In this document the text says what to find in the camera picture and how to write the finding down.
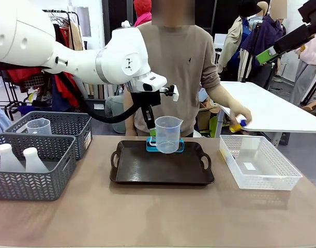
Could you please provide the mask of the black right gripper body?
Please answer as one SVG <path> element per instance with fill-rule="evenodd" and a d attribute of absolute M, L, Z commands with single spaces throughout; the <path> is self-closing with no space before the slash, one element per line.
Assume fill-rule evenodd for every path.
<path fill-rule="evenodd" d="M 316 0 L 309 0 L 304 3 L 298 12 L 302 16 L 302 20 L 307 24 L 309 31 L 316 34 Z"/>

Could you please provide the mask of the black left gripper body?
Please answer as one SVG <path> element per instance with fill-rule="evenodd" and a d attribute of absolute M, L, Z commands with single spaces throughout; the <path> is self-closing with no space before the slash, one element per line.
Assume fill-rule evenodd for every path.
<path fill-rule="evenodd" d="M 161 104 L 160 92 L 132 92 L 131 98 L 133 104 L 139 107 L 158 106 Z"/>

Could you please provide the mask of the person's left hand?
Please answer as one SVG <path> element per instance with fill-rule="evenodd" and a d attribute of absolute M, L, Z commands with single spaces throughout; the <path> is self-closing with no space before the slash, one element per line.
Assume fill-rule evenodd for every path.
<path fill-rule="evenodd" d="M 252 114 L 249 109 L 239 103 L 231 105 L 230 118 L 234 126 L 238 125 L 237 117 L 240 115 L 244 116 L 246 124 L 250 124 L 252 122 Z"/>

